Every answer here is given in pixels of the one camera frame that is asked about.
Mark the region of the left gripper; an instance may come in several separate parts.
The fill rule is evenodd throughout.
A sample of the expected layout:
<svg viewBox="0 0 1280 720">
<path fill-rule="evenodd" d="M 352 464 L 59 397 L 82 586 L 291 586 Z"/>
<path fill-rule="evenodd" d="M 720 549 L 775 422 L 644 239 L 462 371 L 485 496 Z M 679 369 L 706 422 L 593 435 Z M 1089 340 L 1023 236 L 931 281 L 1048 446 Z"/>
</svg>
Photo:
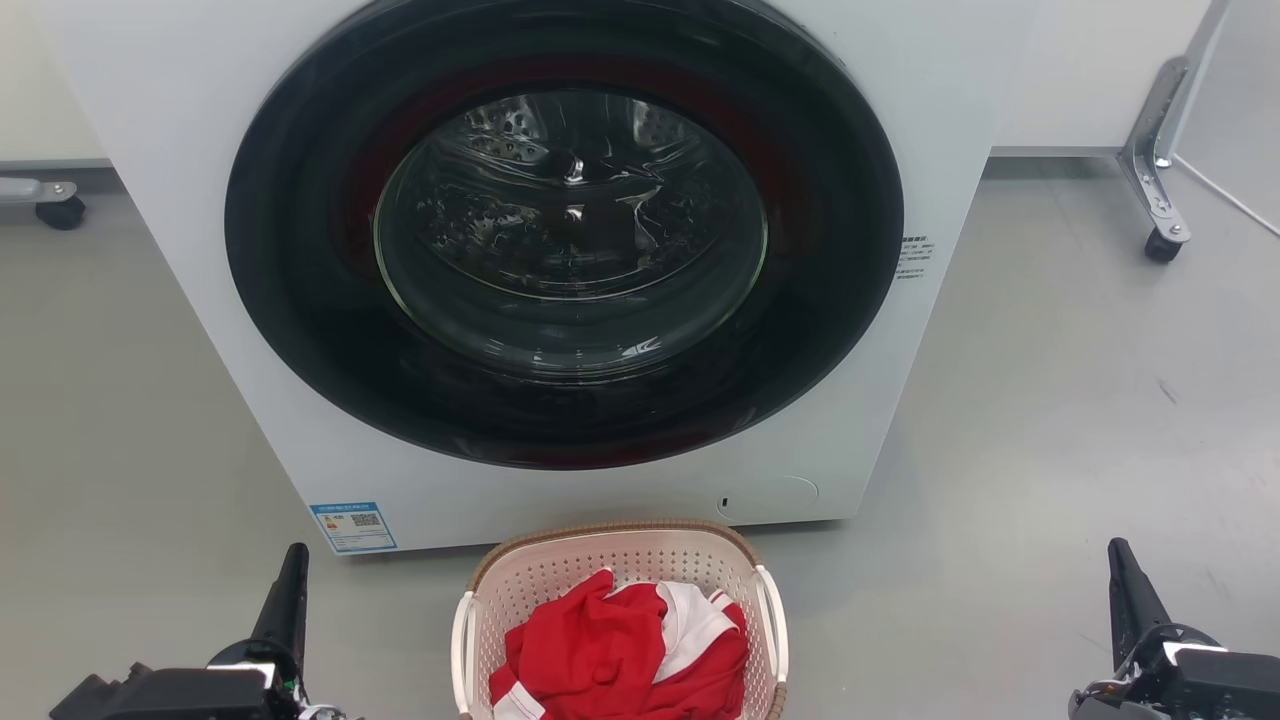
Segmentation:
<svg viewBox="0 0 1280 720">
<path fill-rule="evenodd" d="M 298 719 L 305 667 L 310 551 L 293 543 L 248 641 L 205 667 L 133 664 L 125 679 L 88 675 L 50 719 Z"/>
</svg>

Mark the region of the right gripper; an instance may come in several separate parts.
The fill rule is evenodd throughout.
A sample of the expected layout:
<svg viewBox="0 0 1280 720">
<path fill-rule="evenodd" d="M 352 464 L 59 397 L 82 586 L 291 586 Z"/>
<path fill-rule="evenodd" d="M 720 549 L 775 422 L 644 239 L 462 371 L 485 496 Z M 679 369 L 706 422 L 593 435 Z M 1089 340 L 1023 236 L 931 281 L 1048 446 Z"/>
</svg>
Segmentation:
<svg viewBox="0 0 1280 720">
<path fill-rule="evenodd" d="M 1115 674 L 1074 691 L 1070 719 L 1277 719 L 1279 660 L 1172 624 L 1124 538 L 1108 556 Z"/>
</svg>

